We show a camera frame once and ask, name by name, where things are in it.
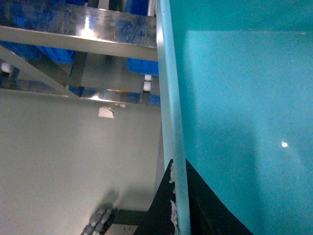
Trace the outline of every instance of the stainless steel beam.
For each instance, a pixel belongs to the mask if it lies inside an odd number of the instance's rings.
[[[63,69],[61,69],[56,63],[51,61],[46,55],[43,55],[40,60],[25,62],[28,62],[35,69],[38,69],[40,72],[44,73],[46,76],[50,77],[60,84],[77,86],[81,83],[81,77],[78,78],[69,76]]]
[[[72,69],[70,72],[70,78],[75,82],[74,86],[81,86],[85,64],[87,59],[87,53],[78,51],[76,52]]]
[[[159,106],[157,99],[151,99],[151,96],[158,98],[157,95],[142,94],[142,93],[131,93],[131,92],[120,92],[115,90],[100,90],[94,88],[83,88],[81,99],[89,99],[103,102],[114,102],[122,104],[143,104],[143,105],[154,105]]]
[[[156,13],[156,3],[157,0],[149,0],[149,5],[148,5],[148,16],[155,16]]]
[[[88,7],[98,8],[99,0],[89,0]]]
[[[154,17],[51,1],[7,0],[0,9],[0,40],[157,60]]]
[[[17,56],[16,54],[12,53],[11,51],[1,46],[0,46],[0,58],[3,61],[12,64],[14,67],[17,67],[19,70],[22,70],[26,72],[28,75],[34,77],[35,80],[42,81],[43,83],[47,84],[52,89],[59,92],[59,94],[68,97],[78,98],[78,96],[76,96],[74,93],[66,89],[58,82],[54,81],[52,78],[50,78],[48,75],[37,69],[35,66],[31,65],[23,58]]]

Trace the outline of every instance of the blue bin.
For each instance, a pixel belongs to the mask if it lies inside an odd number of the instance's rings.
[[[149,95],[149,104],[154,106],[161,106],[161,97],[159,95]]]
[[[40,60],[43,53],[33,45],[0,41],[0,45],[27,60]]]
[[[86,0],[54,0],[53,2],[59,3],[67,3],[67,4],[74,4],[74,5],[81,5],[83,6]],[[35,21],[38,21],[38,18],[43,18],[45,13],[43,12],[42,16],[31,16],[31,15],[24,15],[22,10],[22,6],[15,4],[14,7],[11,9],[15,11],[16,17],[13,19],[13,22],[17,24],[21,28],[25,28],[26,25],[32,25]],[[49,12],[51,18],[48,21],[53,20],[54,14],[53,11]],[[0,45],[4,46],[5,48],[9,49],[10,51],[14,52],[20,57],[29,60],[39,60],[42,57],[42,54],[46,54],[52,61],[56,63],[65,63],[69,64],[72,63],[75,57],[76,52],[73,50],[66,50],[54,47],[42,47],[42,46],[32,46],[32,45],[24,45],[18,43],[11,43],[11,42],[4,42],[0,41]]]
[[[75,95],[77,95],[78,97],[82,96],[82,93],[84,91],[83,87],[76,87],[76,86],[69,86],[69,90],[71,92],[73,92]]]
[[[158,76],[158,62],[127,58],[126,67],[129,71]]]
[[[125,12],[146,16],[148,13],[149,0],[127,0]],[[158,62],[128,58],[126,67],[131,72],[158,76]]]

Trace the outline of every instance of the gray wall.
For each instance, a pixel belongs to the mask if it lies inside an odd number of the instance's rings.
[[[147,210],[160,108],[0,90],[0,234],[77,235],[102,202]]]

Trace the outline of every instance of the teal surface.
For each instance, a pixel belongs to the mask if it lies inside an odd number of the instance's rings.
[[[170,4],[186,158],[254,234],[313,234],[313,4]]]

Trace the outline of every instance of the light blue edge strip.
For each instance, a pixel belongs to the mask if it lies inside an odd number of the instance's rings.
[[[164,164],[167,167],[173,158],[179,235],[191,235],[186,158],[169,0],[157,0],[156,10]]]

